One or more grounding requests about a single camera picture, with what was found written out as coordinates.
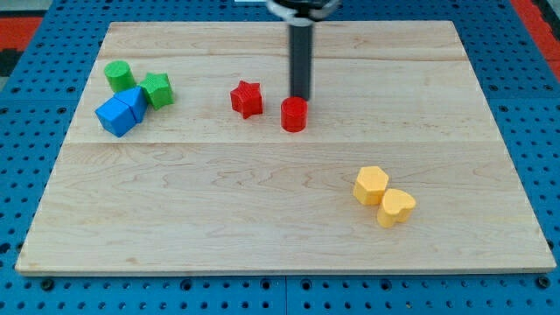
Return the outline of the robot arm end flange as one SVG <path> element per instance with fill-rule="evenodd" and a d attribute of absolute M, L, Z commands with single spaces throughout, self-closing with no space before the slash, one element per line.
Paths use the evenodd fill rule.
<path fill-rule="evenodd" d="M 326 20 L 342 4 L 341 0 L 267 0 L 267 9 L 284 22 L 308 26 Z"/>

